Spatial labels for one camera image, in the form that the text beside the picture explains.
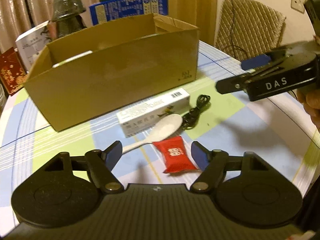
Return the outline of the person's right hand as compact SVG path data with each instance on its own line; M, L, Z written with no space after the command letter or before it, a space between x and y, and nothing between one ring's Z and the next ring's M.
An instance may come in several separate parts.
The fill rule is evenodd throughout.
M320 92L319 89L312 90L308 94L303 94L300 89L297 90L298 101L303 105L304 110L310 115L312 123L320 128Z

